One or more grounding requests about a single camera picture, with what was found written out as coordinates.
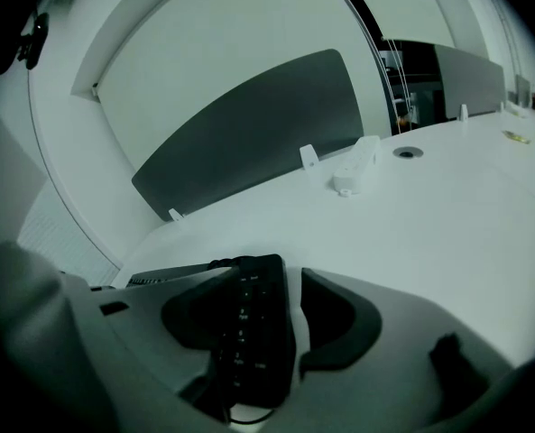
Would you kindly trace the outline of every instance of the white power strip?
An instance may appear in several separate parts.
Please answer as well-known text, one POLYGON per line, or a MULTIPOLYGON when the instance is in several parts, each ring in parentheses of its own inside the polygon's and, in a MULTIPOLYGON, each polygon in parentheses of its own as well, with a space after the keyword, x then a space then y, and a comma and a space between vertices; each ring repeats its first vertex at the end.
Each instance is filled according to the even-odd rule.
POLYGON ((379 136, 359 138, 341 166, 333 174, 336 191, 344 197, 362 192, 371 181, 380 157, 379 136))

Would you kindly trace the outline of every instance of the gray privacy screen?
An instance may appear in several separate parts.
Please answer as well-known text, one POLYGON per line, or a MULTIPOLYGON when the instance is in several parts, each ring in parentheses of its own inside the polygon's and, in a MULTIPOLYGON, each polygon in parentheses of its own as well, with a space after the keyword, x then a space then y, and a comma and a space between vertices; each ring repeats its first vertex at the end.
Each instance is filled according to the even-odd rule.
POLYGON ((470 115, 500 108, 505 100, 502 66, 455 48, 434 46, 448 119, 458 117, 463 104, 470 115))
POLYGON ((518 104, 522 107, 530 107, 530 81, 516 74, 516 92, 518 104))
POLYGON ((165 221, 301 167, 300 147, 319 156, 364 134, 339 52, 319 51, 269 69, 190 118, 133 176, 165 221))

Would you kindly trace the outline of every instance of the desk screen clip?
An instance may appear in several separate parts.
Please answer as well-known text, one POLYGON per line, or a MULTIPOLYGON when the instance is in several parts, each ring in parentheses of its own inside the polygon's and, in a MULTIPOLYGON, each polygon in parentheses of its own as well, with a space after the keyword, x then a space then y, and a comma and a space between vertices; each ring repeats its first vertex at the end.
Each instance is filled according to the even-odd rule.
POLYGON ((468 114, 467 114, 467 105, 462 105, 459 108, 459 117, 457 120, 460 122, 467 122, 468 114))
POLYGON ((171 218, 173 219, 175 223, 177 223, 177 226, 179 227, 181 231, 187 231, 188 229, 187 220, 182 214, 180 214, 177 210, 172 208, 171 210, 169 210, 169 215, 171 215, 171 218))
POLYGON ((321 182, 319 174, 319 157, 313 149, 311 144, 300 148, 301 163, 303 163, 303 169, 307 172, 307 176, 311 185, 318 186, 321 182))

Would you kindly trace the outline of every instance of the white desk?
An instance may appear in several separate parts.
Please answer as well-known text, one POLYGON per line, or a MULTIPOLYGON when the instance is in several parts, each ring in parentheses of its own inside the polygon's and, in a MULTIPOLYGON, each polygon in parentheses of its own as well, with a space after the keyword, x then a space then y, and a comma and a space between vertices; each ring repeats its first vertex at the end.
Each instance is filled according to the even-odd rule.
MULTIPOLYGON (((153 231, 115 278, 242 254, 350 275, 437 302, 511 363, 535 355, 535 119, 507 114, 382 141, 373 191, 341 198, 297 170, 153 231), (508 140, 501 124, 531 138, 508 140), (392 151, 420 147, 406 161, 392 151)), ((321 162, 324 180, 341 162, 321 162)))

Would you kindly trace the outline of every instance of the wall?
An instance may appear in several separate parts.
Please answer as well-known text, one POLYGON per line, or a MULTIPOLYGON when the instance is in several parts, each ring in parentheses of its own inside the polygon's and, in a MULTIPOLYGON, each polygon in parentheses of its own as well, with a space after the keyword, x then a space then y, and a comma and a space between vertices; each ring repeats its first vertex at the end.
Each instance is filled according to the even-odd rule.
POLYGON ((365 0, 383 37, 454 47, 436 0, 365 0))
POLYGON ((51 177, 77 223, 117 266, 161 220, 134 189, 134 169, 101 105, 73 93, 98 81, 97 69, 105 66, 96 57, 113 56, 159 1, 51 3, 49 37, 30 80, 34 122, 51 177))
POLYGON ((515 41, 515 49, 518 56, 516 69, 518 67, 521 68, 521 72, 516 70, 516 73, 521 73, 522 76, 529 80, 531 91, 535 92, 535 38, 512 7, 505 0, 498 1, 515 41))
POLYGON ((390 136, 380 74, 343 0, 169 0, 117 54, 98 93, 138 170, 179 127, 230 89, 330 48, 346 63, 365 134, 390 136))
POLYGON ((492 0, 468 0, 484 36, 488 59, 503 67, 507 91, 515 92, 515 72, 510 52, 510 43, 492 0))
POLYGON ((0 242, 40 253, 91 285, 108 284, 118 269, 77 226, 49 179, 32 126, 27 82, 18 61, 0 76, 0 242))
POLYGON ((457 49, 482 58, 488 51, 480 24, 468 0, 436 0, 457 49))

